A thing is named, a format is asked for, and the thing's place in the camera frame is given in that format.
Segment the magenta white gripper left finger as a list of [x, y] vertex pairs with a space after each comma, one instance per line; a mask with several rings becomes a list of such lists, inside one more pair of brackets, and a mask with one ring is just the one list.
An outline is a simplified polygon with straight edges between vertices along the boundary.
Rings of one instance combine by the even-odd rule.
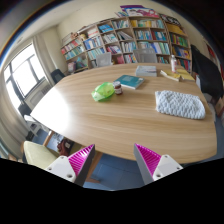
[[46, 171], [78, 186], [83, 186], [94, 155], [95, 145], [92, 144], [70, 156], [59, 156], [46, 168]]

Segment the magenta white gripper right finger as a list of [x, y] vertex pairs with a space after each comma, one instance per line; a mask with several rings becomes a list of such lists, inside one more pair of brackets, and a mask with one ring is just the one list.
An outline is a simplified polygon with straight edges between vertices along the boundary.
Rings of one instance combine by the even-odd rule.
[[134, 156], [145, 185], [182, 169], [169, 155], [159, 155], [137, 143], [134, 144]]

